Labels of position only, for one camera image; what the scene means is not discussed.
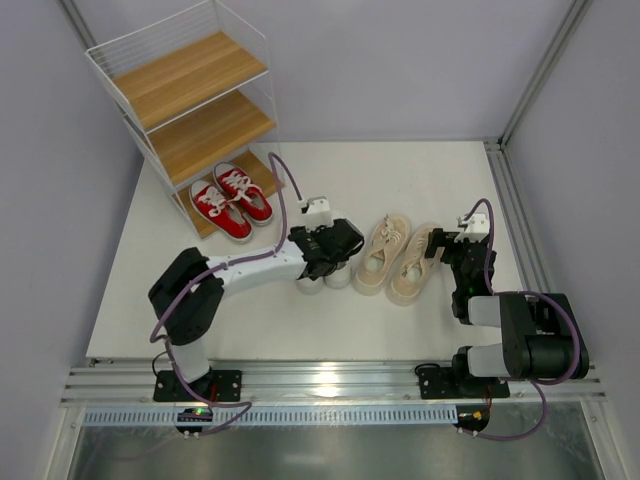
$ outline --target wall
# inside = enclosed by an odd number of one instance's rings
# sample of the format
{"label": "wall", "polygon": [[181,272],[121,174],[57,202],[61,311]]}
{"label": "wall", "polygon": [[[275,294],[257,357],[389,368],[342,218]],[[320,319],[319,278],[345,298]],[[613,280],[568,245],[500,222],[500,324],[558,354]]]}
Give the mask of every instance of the wall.
{"label": "wall", "polygon": [[640,4],[594,2],[511,154],[557,287],[570,294],[640,458]]}
{"label": "wall", "polygon": [[[106,41],[198,0],[76,0]],[[286,140],[499,136],[570,0],[224,0],[269,42]]]}
{"label": "wall", "polygon": [[51,448],[140,161],[56,2],[3,2],[0,66],[0,464],[26,480]]}

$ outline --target wooden shelf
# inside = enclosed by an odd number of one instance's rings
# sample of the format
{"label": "wooden shelf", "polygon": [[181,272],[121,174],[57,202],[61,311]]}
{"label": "wooden shelf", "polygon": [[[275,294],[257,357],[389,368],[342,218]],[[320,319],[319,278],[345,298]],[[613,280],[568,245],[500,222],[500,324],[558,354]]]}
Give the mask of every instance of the wooden shelf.
{"label": "wooden shelf", "polygon": [[[271,173],[271,170],[265,167],[253,153],[247,151],[241,155],[238,155],[236,158],[231,160],[231,163],[239,166],[242,170],[244,170],[247,175],[251,177],[251,181],[262,189],[262,193],[265,197],[269,197],[276,193],[276,184],[273,180],[273,174]],[[206,180],[210,183],[215,183],[212,173],[203,177],[203,180]],[[193,225],[196,227],[200,238],[207,238],[209,235],[214,233],[218,229],[218,227],[206,220],[193,208],[189,193],[190,186],[191,185],[180,190],[180,192],[178,192],[178,195],[180,195],[182,205],[184,205],[184,208],[186,209],[189,218],[191,218]]]}
{"label": "wooden shelf", "polygon": [[113,79],[146,130],[196,107],[267,68],[222,32]]}
{"label": "wooden shelf", "polygon": [[268,132],[275,123],[233,91],[156,130],[149,139],[174,185]]}

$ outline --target shoe rack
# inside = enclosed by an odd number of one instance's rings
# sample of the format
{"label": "shoe rack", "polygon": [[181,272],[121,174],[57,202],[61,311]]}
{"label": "shoe rack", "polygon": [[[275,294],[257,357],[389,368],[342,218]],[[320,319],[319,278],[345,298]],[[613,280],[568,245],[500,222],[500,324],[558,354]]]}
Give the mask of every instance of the shoe rack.
{"label": "shoe rack", "polygon": [[216,163],[240,166],[276,191],[255,142],[277,115],[264,35],[218,1],[87,50],[146,161],[200,238],[217,227],[197,214],[189,186]]}

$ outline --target red sneaker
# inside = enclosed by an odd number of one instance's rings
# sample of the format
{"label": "red sneaker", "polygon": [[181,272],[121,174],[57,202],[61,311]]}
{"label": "red sneaker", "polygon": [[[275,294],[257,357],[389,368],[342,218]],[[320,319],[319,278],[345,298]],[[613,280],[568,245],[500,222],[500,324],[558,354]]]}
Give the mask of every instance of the red sneaker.
{"label": "red sneaker", "polygon": [[251,239],[251,224],[215,185],[204,180],[196,180],[189,191],[193,208],[226,233],[231,240],[244,243]]}
{"label": "red sneaker", "polygon": [[216,165],[214,177],[218,186],[234,202],[245,209],[256,225],[266,225],[273,220],[271,205],[262,193],[262,189],[251,183],[251,178],[240,167],[222,162]]}

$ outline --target beige shoe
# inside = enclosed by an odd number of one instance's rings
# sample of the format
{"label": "beige shoe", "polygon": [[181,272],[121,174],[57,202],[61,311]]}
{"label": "beige shoe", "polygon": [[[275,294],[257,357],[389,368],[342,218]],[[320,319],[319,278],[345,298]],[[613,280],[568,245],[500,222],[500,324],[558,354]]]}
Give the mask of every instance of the beige shoe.
{"label": "beige shoe", "polygon": [[387,285],[387,297],[396,305],[411,305],[418,299],[422,288],[440,263],[442,248],[434,258],[425,258],[429,242],[429,233],[440,225],[428,222],[422,225],[411,237],[402,266]]}
{"label": "beige shoe", "polygon": [[409,241],[411,222],[404,215],[387,215],[373,230],[353,287],[363,295],[375,295],[382,290],[384,279],[393,261]]}

